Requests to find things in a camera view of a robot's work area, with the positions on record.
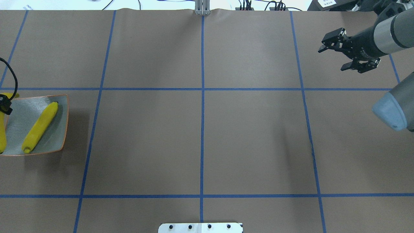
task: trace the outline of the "banana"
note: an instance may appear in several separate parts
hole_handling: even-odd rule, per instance
[[[7,96],[7,98],[11,98],[13,93],[2,93],[2,95]],[[6,140],[6,129],[4,127],[4,113],[0,112],[0,154],[4,152],[4,150],[6,149],[6,145],[7,145],[7,140]]]
[[[34,123],[23,141],[22,151],[25,154],[30,153],[34,149],[57,112],[58,102],[50,103],[45,110],[43,110],[42,114],[40,114],[40,117],[37,119],[36,123]]]

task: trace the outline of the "black cable wire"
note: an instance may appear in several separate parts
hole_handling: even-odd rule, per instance
[[[283,8],[286,8],[286,4],[284,4],[282,1],[279,2],[277,7],[274,10],[281,10]]]
[[[282,8],[282,9],[280,9],[280,10],[284,10],[284,9],[296,9],[296,10],[300,10],[300,11],[302,11],[301,9],[296,8],[296,7],[284,7],[284,8]]]
[[[104,7],[102,10],[104,10],[104,9],[106,9],[111,3],[113,2],[113,0],[111,0],[107,5],[106,5],[106,7]]]
[[[272,3],[272,2],[274,3],[274,7],[276,7],[277,2],[276,2],[276,1],[270,1],[270,2],[268,2],[268,3],[267,3],[267,5],[266,5],[266,7],[265,7],[265,10],[266,10],[266,9],[267,9],[267,7],[269,6],[269,4],[270,4],[270,3]]]
[[[0,58],[0,61],[4,62],[4,64],[6,64],[6,66],[9,68],[9,70],[12,73],[13,78],[14,78],[14,92],[13,92],[12,97],[10,98],[10,100],[12,100],[16,96],[16,93],[17,93],[17,77],[16,77],[16,74],[14,73],[13,69],[10,67],[9,63],[6,60],[4,60],[3,58]]]

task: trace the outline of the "white label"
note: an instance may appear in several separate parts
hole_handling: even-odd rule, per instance
[[[318,2],[322,7],[329,7],[336,4],[335,0],[318,0]]]

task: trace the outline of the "blue tape line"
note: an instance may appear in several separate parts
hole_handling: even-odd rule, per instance
[[[414,197],[414,193],[344,193],[321,194],[321,197]]]
[[[205,88],[206,91],[300,91],[301,88],[267,88],[267,87],[258,87],[258,88]]]
[[[78,223],[79,223],[79,216],[80,216],[80,209],[82,207],[82,201],[83,201],[83,199],[82,199],[82,197],[80,197],[79,201],[78,201],[78,208],[76,210],[76,219],[75,219],[75,225],[73,226],[73,233],[77,232],[77,226],[78,226]]]
[[[26,11],[26,13],[24,14],[22,24],[20,25],[19,32],[17,33],[16,40],[14,41],[14,44],[13,44],[12,50],[11,50],[11,52],[10,52],[9,59],[7,60],[7,62],[8,62],[9,64],[10,64],[10,63],[11,63],[11,61],[12,61],[12,57],[13,57],[13,54],[14,54],[14,50],[16,49],[17,42],[19,41],[20,34],[22,33],[23,26],[24,26],[24,23],[26,22],[26,18],[27,18],[27,14],[28,14],[28,13],[29,13],[29,11],[27,10],[27,11]],[[2,87],[2,86],[3,86],[3,82],[4,82],[4,78],[6,77],[7,70],[8,70],[8,68],[6,67],[6,68],[4,69],[3,76],[1,77],[1,80],[0,80],[0,87]]]
[[[389,91],[391,88],[304,88],[305,91]]]
[[[308,136],[310,141],[310,147],[312,150],[312,160],[313,160],[313,171],[315,173],[315,181],[316,181],[316,190],[318,192],[318,200],[319,200],[319,210],[320,210],[320,218],[322,221],[322,230],[324,233],[326,233],[326,224],[325,224],[325,215],[323,213],[323,205],[322,205],[322,198],[320,196],[320,186],[319,186],[319,177],[318,177],[318,168],[316,166],[316,158],[315,158],[315,150],[313,148],[313,140],[312,140],[312,132],[311,132],[311,124],[309,122],[309,114],[308,114],[308,106],[306,105],[306,96],[305,96],[305,87],[303,85],[303,77],[302,77],[302,70],[301,70],[301,63],[299,60],[299,51],[298,51],[298,44],[296,41],[296,33],[295,33],[295,24],[293,21],[293,14],[290,11],[290,21],[292,25],[292,34],[293,34],[293,41],[295,45],[295,53],[296,53],[296,62],[298,65],[298,72],[299,72],[299,80],[301,82],[301,88],[302,88],[302,99],[303,99],[303,107],[305,109],[305,117],[306,117],[306,125],[308,127]]]
[[[201,17],[201,136],[200,136],[200,222],[204,222],[204,16]]]
[[[91,138],[89,140],[88,154],[86,156],[85,169],[84,169],[84,172],[83,172],[82,186],[81,186],[81,191],[80,191],[78,209],[77,209],[77,212],[76,212],[75,226],[73,227],[73,232],[74,233],[76,233],[77,225],[79,223],[80,210],[81,210],[81,207],[82,207],[82,196],[83,196],[83,193],[84,193],[84,190],[85,190],[85,183],[86,183],[86,177],[87,177],[87,173],[88,173],[89,160],[90,160],[91,151],[92,151],[92,142],[94,140],[96,121],[98,119],[98,113],[99,113],[99,105],[101,103],[101,96],[102,96],[102,89],[103,89],[103,86],[104,86],[103,84],[104,84],[104,79],[105,79],[106,65],[107,65],[108,57],[109,57],[109,50],[111,48],[113,26],[115,24],[115,16],[116,16],[116,10],[114,10],[113,16],[112,16],[111,30],[109,32],[108,46],[106,48],[105,61],[104,61],[104,64],[103,64],[104,66],[103,66],[103,70],[102,70],[101,85],[99,87],[99,94],[98,94],[98,100],[96,102],[94,122],[92,124]]]
[[[0,198],[79,198],[80,195],[56,194],[0,194]]]
[[[14,87],[3,87],[0,90],[14,90]],[[97,91],[98,87],[19,87],[19,90],[81,90],[81,91]]]
[[[204,198],[298,198],[318,197],[317,194],[205,194]]]
[[[104,87],[102,90],[122,91],[201,91],[201,88],[168,88],[168,87]]]
[[[395,67],[394,59],[392,58],[391,54],[389,54],[392,68],[394,69],[395,77],[397,78],[397,82],[400,83],[400,77],[398,76],[397,68]]]
[[[83,198],[135,198],[135,199],[160,199],[160,198],[200,198],[198,194],[161,194],[161,195],[83,195]]]

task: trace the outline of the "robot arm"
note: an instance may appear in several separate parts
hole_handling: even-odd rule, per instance
[[[355,36],[347,36],[344,28],[337,29],[326,34],[322,43],[318,52],[332,49],[352,59],[341,70],[370,71],[377,68],[380,57],[414,47],[414,7],[377,22]],[[392,129],[414,132],[414,73],[386,93],[372,110]]]
[[[364,73],[375,69],[380,57],[414,47],[414,7],[355,36],[347,36],[344,28],[332,31],[325,35],[322,44],[319,53],[332,49],[352,59],[352,62],[342,66],[342,71],[352,69]]]

